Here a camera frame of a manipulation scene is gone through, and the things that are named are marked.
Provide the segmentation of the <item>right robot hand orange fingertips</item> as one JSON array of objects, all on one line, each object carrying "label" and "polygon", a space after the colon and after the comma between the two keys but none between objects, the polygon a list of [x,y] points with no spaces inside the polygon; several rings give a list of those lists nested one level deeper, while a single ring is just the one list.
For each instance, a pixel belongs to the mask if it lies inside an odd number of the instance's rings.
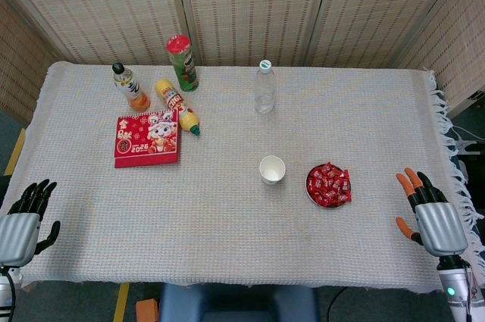
[{"label": "right robot hand orange fingertips", "polygon": [[401,184],[418,229],[414,231],[403,218],[396,218],[400,232],[413,242],[422,245],[435,257],[461,255],[468,247],[455,206],[436,188],[422,172],[407,167],[396,179]]}]

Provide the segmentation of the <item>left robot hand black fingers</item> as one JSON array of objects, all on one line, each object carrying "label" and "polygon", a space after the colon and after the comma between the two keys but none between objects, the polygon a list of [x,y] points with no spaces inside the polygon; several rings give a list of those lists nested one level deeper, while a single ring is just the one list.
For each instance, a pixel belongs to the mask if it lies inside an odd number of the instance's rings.
[{"label": "left robot hand black fingers", "polygon": [[59,220],[52,224],[47,238],[39,240],[41,223],[56,186],[56,182],[48,179],[30,184],[8,213],[1,216],[2,268],[23,267],[57,241]]}]

